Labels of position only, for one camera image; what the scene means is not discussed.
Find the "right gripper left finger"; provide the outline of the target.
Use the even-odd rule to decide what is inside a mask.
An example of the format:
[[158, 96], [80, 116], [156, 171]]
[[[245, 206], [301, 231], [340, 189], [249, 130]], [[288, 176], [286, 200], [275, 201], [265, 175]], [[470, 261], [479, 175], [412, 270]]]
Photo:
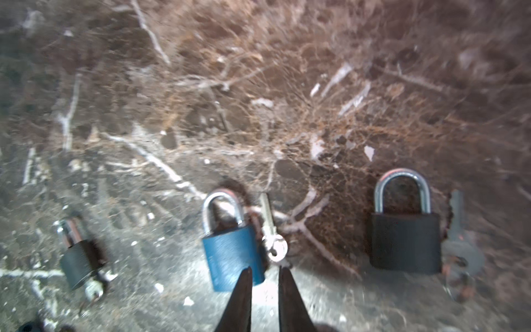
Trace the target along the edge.
[[253, 271], [243, 270], [232, 291], [225, 311], [215, 332], [248, 332], [251, 330], [251, 308], [253, 295]]

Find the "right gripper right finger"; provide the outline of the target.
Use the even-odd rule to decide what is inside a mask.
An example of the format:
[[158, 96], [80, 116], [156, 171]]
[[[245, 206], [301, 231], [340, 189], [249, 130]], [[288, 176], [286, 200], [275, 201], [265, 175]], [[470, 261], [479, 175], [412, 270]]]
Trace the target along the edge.
[[278, 301], [280, 332], [317, 331], [289, 268], [279, 269]]

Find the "blue padlock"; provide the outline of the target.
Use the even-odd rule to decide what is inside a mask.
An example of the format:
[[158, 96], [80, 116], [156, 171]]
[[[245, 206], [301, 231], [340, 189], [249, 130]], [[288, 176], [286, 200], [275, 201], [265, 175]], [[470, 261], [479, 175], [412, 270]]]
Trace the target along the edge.
[[[236, 226], [216, 231], [216, 219], [212, 204], [216, 199], [225, 199], [235, 209]], [[202, 224], [205, 236], [203, 247], [215, 292], [231, 292], [239, 276], [246, 268], [251, 269], [252, 284], [265, 281], [265, 268], [256, 239], [255, 228], [244, 219], [244, 211], [238, 196], [231, 190], [219, 188], [212, 191], [202, 206]]]

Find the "small silver key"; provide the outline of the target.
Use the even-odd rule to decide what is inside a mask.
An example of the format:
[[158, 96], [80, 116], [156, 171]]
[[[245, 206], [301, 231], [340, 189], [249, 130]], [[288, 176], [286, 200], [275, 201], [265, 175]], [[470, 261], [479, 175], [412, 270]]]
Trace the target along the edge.
[[262, 225], [262, 242], [266, 250], [265, 252], [269, 260], [274, 263], [279, 263], [287, 256], [288, 242], [277, 232], [268, 194], [262, 192], [259, 200], [261, 203], [261, 216], [264, 220]]

